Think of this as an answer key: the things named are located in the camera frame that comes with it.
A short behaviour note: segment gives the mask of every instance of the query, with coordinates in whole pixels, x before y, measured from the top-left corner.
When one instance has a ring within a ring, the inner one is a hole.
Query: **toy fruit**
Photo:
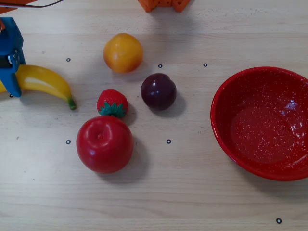
[[[126,97],[115,89],[104,90],[98,101],[97,110],[103,116],[115,116],[123,118],[128,112]]]
[[[141,96],[148,107],[164,110],[177,97],[177,87],[169,76],[161,73],[150,75],[141,86]]]
[[[81,127],[76,145],[86,167],[99,173],[114,173],[129,162],[133,137],[122,120],[105,115],[92,118]]]
[[[135,70],[141,64],[143,49],[135,37],[121,33],[107,42],[103,55],[111,70],[118,73],[127,73]]]
[[[16,77],[21,89],[43,91],[64,99],[71,110],[77,108],[68,83],[57,73],[44,67],[21,64],[16,72]],[[6,91],[0,81],[0,93]]]

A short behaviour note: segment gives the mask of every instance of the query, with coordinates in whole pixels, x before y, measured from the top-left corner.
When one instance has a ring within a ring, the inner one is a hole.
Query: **orange object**
[[[176,12],[182,12],[190,0],[138,0],[146,12],[151,12],[155,7],[171,7]]]
[[[158,7],[171,7],[172,0],[160,0],[157,4]]]
[[[106,43],[103,56],[111,70],[127,73],[135,70],[141,64],[143,49],[135,37],[121,33]]]
[[[1,19],[0,19],[0,33],[1,33],[1,31],[4,30],[4,29],[5,29],[5,25],[3,24],[3,22],[2,22]]]
[[[31,2],[34,2],[36,0],[0,0],[0,2],[3,3],[15,3],[15,4],[29,4]],[[6,13],[9,11],[16,10],[17,8],[6,8],[6,7],[0,7],[0,14]]]

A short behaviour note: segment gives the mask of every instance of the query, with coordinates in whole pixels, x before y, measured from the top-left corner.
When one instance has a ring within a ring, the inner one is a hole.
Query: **bowl rim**
[[[217,107],[217,101],[219,99],[219,97],[221,96],[221,93],[223,92],[223,90],[226,88],[227,85],[229,85],[230,83],[234,82],[238,77],[243,76],[243,74],[250,74],[253,73],[255,71],[260,71],[260,70],[266,70],[266,71],[283,71],[285,73],[288,73],[290,76],[297,78],[299,80],[305,81],[308,84],[308,79],[304,78],[303,76],[286,70],[286,69],[282,69],[282,68],[278,68],[278,67],[271,67],[271,66],[261,66],[261,67],[254,67],[254,68],[249,68],[243,71],[240,71],[238,73],[236,73],[235,75],[231,76],[230,78],[228,78],[217,90],[213,101],[212,101],[212,105],[211,105],[211,112],[210,112],[210,117],[211,117],[211,126],[212,126],[212,130],[214,132],[215,138],[218,142],[218,144],[221,146],[222,150],[227,154],[227,156],[233,160],[236,164],[238,164],[240,167],[242,167],[243,169],[266,179],[269,180],[278,180],[278,181],[292,181],[292,180],[301,180],[304,178],[308,177],[308,171],[304,172],[304,173],[300,173],[300,174],[292,174],[290,176],[281,176],[281,175],[277,175],[277,174],[272,174],[272,173],[265,173],[263,171],[259,171],[253,167],[251,167],[250,165],[248,165],[247,163],[245,163],[244,161],[242,161],[241,159],[237,158],[236,155],[234,155],[229,149],[228,147],[225,145],[225,143],[223,142],[221,136],[218,134],[217,131],[217,121],[215,119],[215,111],[216,111],[216,107]]]

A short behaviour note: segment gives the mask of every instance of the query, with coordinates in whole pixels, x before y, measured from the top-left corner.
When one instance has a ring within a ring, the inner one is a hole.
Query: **strawberry leaves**
[[[104,102],[104,107],[101,107],[101,110],[98,111],[98,113],[103,116],[113,115],[118,118],[123,118],[126,115],[126,109],[123,109],[123,104],[117,106],[116,103],[113,103],[110,106],[109,103]]]

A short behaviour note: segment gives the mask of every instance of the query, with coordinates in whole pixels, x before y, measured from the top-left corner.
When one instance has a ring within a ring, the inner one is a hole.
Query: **banana stem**
[[[75,109],[77,108],[77,106],[76,106],[76,104],[75,104],[75,102],[74,102],[74,100],[73,100],[72,97],[69,97],[69,98],[67,99],[67,102],[68,102],[69,108],[70,108],[71,110],[75,110]]]

